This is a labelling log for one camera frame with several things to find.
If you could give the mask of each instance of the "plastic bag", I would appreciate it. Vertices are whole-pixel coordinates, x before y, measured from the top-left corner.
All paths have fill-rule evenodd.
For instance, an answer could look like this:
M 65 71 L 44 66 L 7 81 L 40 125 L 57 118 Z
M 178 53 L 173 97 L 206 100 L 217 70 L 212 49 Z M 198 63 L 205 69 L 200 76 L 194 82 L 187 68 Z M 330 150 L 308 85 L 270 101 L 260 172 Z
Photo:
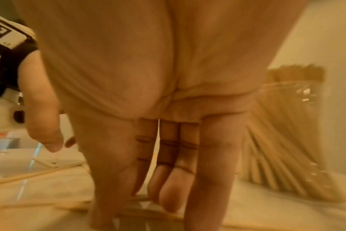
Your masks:
M 245 134 L 241 179 L 304 198 L 342 201 L 327 171 L 319 134 L 322 68 L 268 72 Z

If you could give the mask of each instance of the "table surface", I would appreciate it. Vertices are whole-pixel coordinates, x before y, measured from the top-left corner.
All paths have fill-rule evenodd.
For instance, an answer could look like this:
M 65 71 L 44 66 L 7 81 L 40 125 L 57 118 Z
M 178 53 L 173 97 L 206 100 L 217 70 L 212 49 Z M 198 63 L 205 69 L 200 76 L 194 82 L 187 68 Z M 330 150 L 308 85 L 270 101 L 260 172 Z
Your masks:
M 25 172 L 48 169 L 32 160 L 37 158 L 57 162 L 64 166 L 84 160 L 77 149 L 63 149 L 57 155 L 45 149 L 14 149 L 0 152 L 0 178 Z M 151 166 L 150 178 L 155 164 Z M 346 196 L 346 176 L 334 175 Z M 147 181 L 141 189 L 146 193 Z M 74 167 L 51 174 L 0 185 L 0 204 L 12 204 L 27 200 L 64 200 L 92 197 L 93 182 L 82 167 Z M 160 209 L 149 202 L 133 206 Z M 6 218 L 20 231 L 92 230 L 87 226 L 85 213 L 56 210 L 52 206 L 3 209 Z M 287 194 L 280 194 L 263 187 L 235 181 L 226 219 L 238 223 L 288 227 L 293 230 L 346 231 L 346 203 L 330 204 L 308 201 Z M 151 221 L 140 218 L 114 219 L 118 231 L 181 231 L 181 223 Z

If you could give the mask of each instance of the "skin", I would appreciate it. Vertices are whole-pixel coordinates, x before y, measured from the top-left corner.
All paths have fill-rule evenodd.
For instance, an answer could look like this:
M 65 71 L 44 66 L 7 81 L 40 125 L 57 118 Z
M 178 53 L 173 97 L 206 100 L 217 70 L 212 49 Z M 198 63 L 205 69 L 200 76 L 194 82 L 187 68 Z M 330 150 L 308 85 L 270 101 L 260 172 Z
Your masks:
M 90 225 L 140 189 L 159 123 L 149 196 L 170 212 L 187 202 L 187 231 L 218 230 L 251 104 L 306 1 L 15 3 L 90 165 Z

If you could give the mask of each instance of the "bundle of wooden sticks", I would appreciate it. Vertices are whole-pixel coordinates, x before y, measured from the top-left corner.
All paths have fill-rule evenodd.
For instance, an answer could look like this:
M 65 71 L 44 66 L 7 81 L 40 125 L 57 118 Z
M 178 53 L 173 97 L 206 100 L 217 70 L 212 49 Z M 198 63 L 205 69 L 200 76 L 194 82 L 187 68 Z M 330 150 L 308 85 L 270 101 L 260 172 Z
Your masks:
M 304 198 L 343 200 L 319 137 L 323 81 L 323 68 L 313 65 L 268 71 L 245 134 L 241 179 Z

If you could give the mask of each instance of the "human palm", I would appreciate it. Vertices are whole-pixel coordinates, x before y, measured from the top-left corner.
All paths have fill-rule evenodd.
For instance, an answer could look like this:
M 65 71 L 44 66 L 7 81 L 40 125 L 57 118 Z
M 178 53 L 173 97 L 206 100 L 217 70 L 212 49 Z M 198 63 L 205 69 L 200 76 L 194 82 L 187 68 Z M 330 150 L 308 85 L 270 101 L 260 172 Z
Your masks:
M 218 230 L 251 102 L 305 1 L 16 2 L 90 165 L 91 225 L 143 184 L 159 120 L 149 196 Z

